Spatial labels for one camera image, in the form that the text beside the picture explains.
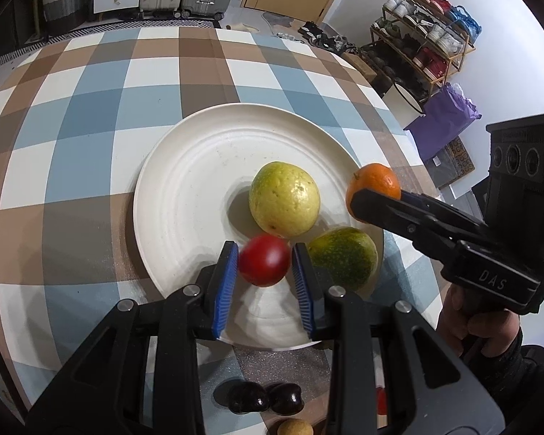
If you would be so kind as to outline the person's right hand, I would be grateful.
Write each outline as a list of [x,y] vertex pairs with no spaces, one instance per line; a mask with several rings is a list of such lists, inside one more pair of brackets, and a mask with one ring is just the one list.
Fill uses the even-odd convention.
[[475,336],[485,340],[482,354],[495,357],[506,352],[516,340],[520,316],[507,309],[473,312],[465,291],[452,284],[445,295],[436,331],[458,356],[463,352],[464,339]]

